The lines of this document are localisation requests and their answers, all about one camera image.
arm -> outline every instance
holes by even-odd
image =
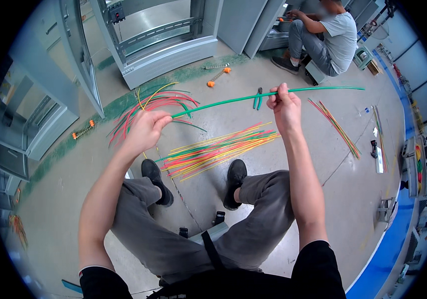
[[[87,194],[79,219],[79,269],[95,265],[114,271],[104,238],[114,221],[125,173],[139,154],[155,146],[160,132],[171,121],[167,112],[139,112],[122,147]]]
[[[288,93],[286,83],[274,87],[267,106],[273,109],[275,122],[282,135],[290,172],[290,196],[300,234],[300,250],[315,240],[328,242],[325,227],[323,191],[313,167],[300,124],[301,100]]]
[[[298,17],[305,24],[306,30],[310,33],[326,32],[325,26],[319,22],[317,14],[315,13],[305,14],[298,9],[293,9],[289,11],[289,15]]]
[[[295,14],[297,11],[299,11],[299,10],[298,9],[290,10],[290,11],[287,11],[285,13],[285,15],[289,18],[294,18],[297,16]],[[310,19],[312,19],[313,21],[320,21],[320,18],[318,17],[318,15],[316,13],[306,13],[305,15],[307,17],[309,17]]]

jeans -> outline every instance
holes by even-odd
[[[303,45],[308,55],[325,75],[331,77],[338,75],[331,65],[330,54],[324,42],[319,40],[315,34],[308,32],[301,20],[294,20],[290,24],[288,44],[292,58],[300,59]]]
[[[295,219],[288,171],[247,176],[239,198],[254,205],[253,211],[213,244],[227,269],[261,271],[258,267]],[[158,191],[148,177],[125,180],[111,228],[114,235],[142,265],[169,284],[213,270],[203,245],[165,229],[150,216],[147,207],[157,200]]]

black strap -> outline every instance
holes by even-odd
[[[225,266],[222,264],[222,261],[220,260],[217,250],[215,249],[214,243],[210,239],[209,232],[204,231],[204,233],[201,236],[202,236],[202,239],[204,240],[205,250],[209,255],[210,261],[212,262],[212,266],[215,268],[215,270],[225,270]]]

black circuit breaker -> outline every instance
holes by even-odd
[[[125,14],[123,12],[122,3],[118,2],[109,7],[109,15],[112,23],[116,24],[120,21],[125,20]]]

wire cutter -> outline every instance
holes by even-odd
[[[263,93],[262,87],[258,88],[257,94],[261,95]],[[255,109],[255,104],[257,104],[257,98],[253,99],[253,109]],[[262,104],[262,97],[258,97],[258,105],[257,105],[257,110],[260,109],[260,105]]]

